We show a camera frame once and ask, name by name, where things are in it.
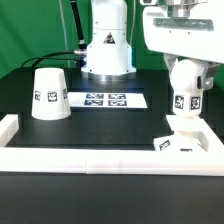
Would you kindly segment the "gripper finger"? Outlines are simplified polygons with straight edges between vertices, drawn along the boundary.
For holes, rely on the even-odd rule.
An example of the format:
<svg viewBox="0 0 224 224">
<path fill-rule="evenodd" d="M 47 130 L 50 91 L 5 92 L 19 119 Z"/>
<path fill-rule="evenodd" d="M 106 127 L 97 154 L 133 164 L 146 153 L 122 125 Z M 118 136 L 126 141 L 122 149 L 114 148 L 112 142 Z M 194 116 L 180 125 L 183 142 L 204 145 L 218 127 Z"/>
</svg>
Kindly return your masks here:
<svg viewBox="0 0 224 224">
<path fill-rule="evenodd" d="M 175 65 L 178 63 L 178 56 L 173 54 L 164 53 L 163 59 L 165 62 L 165 65 L 169 72 L 172 72 Z"/>
<path fill-rule="evenodd" d="M 199 76 L 199 88 L 203 90 L 209 90 L 213 88 L 214 77 L 217 73 L 218 68 L 220 67 L 219 63 L 215 62 L 202 62 L 202 74 Z"/>
</svg>

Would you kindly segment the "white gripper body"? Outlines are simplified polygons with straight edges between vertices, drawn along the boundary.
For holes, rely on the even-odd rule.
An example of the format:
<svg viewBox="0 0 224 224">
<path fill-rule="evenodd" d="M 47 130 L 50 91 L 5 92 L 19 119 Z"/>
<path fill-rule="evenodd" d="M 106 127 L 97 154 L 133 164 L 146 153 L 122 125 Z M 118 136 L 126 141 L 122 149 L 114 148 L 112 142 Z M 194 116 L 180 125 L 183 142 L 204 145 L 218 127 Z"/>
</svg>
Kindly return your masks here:
<svg viewBox="0 0 224 224">
<path fill-rule="evenodd" d="M 164 4 L 144 8 L 142 19 L 147 48 L 224 64 L 224 0 L 198 0 L 188 9 L 183 8 L 188 17 L 169 17 L 169 8 Z"/>
</svg>

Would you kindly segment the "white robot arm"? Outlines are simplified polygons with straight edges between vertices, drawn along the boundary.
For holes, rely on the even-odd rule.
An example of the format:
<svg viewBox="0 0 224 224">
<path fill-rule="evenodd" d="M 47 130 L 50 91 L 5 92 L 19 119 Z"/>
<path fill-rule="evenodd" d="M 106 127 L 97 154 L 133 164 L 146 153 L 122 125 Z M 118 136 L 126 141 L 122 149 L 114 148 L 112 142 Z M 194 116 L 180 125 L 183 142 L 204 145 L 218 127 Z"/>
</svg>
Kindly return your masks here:
<svg viewBox="0 0 224 224">
<path fill-rule="evenodd" d="M 202 62 L 199 86 L 213 87 L 216 69 L 224 64 L 224 0 L 139 0 L 143 35 L 149 50 L 160 52 L 169 69 L 180 57 Z M 83 70 L 96 76 L 133 70 L 126 41 L 124 0 L 91 0 L 93 36 Z"/>
</svg>

